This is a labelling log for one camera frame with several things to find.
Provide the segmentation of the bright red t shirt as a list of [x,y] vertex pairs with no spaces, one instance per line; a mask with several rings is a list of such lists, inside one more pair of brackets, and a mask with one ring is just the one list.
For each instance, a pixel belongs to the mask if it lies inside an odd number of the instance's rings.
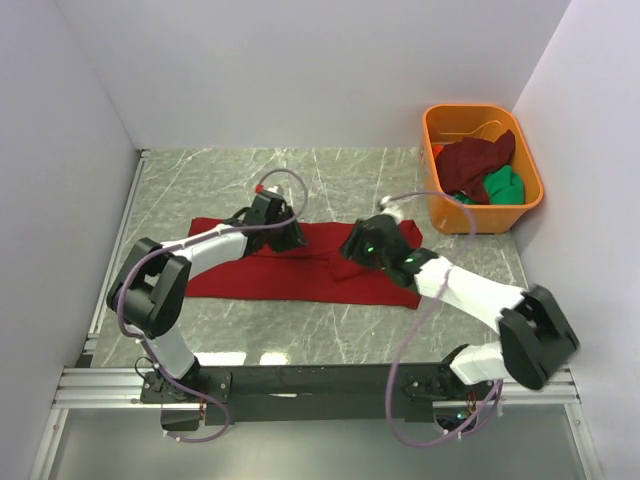
[[393,284],[381,271],[341,257],[338,249],[352,228],[339,222],[303,223],[305,246],[283,253],[265,246],[249,257],[224,263],[190,280],[186,296],[417,309],[418,294]]

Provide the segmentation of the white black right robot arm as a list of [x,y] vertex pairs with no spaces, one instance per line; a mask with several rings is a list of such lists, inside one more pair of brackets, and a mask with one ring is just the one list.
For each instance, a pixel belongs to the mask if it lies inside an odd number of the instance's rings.
[[460,399],[483,381],[506,378],[538,391],[580,348],[548,289],[498,283],[434,251],[412,247],[388,214],[357,221],[339,252],[361,267],[384,272],[399,287],[474,317],[498,335],[496,342],[463,346],[444,360],[439,387],[449,398]]

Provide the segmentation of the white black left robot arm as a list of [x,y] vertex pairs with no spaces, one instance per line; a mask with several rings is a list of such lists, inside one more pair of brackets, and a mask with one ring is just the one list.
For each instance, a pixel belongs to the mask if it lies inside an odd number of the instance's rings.
[[164,243],[138,240],[107,294],[121,333],[141,342],[166,374],[164,389],[176,401],[200,388],[200,363],[177,326],[190,280],[215,267],[244,259],[267,246],[279,253],[306,244],[296,215],[272,189],[213,228]]

